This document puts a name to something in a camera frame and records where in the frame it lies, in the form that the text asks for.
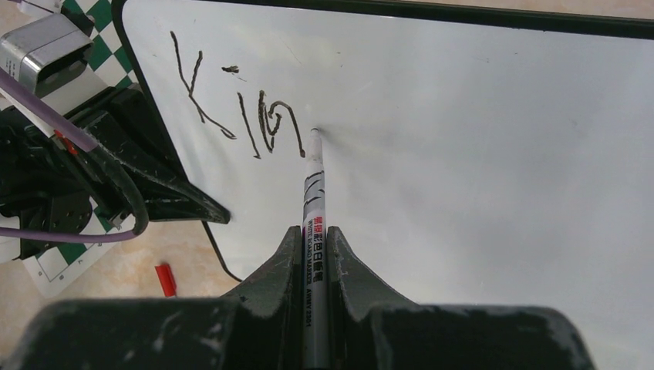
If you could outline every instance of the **whiteboard marker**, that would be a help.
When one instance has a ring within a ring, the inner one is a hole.
[[[318,129],[309,134],[302,222],[304,369],[329,368],[329,325],[325,228],[325,170]]]

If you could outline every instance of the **purple cable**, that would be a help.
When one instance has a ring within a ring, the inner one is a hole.
[[[106,235],[84,235],[84,234],[65,234],[49,233],[37,230],[12,229],[10,227],[0,227],[0,236],[3,237],[20,237],[21,239],[30,239],[34,241],[55,241],[59,243],[115,243],[117,241],[127,241],[134,239],[136,235],[132,231],[124,231],[116,234]]]
[[[16,99],[25,108],[34,113],[43,122],[58,130],[70,141],[75,143],[81,150],[89,152],[98,146],[98,143],[86,135],[79,127],[73,125],[66,118],[55,112],[41,99],[30,93],[18,81],[14,80],[7,72],[0,69],[0,88],[5,90],[12,98]],[[34,241],[55,241],[60,243],[114,243],[134,239],[136,235],[130,231],[123,231],[116,234],[106,235],[83,235],[50,233],[47,231],[21,230],[10,227],[0,227],[0,236],[20,237]]]
[[[98,146],[98,143],[91,136],[86,135],[79,127],[55,112],[54,109],[34,96],[2,69],[0,69],[0,88],[21,103],[27,110],[42,119],[43,122],[61,132],[63,136],[74,142],[81,150],[89,152]]]

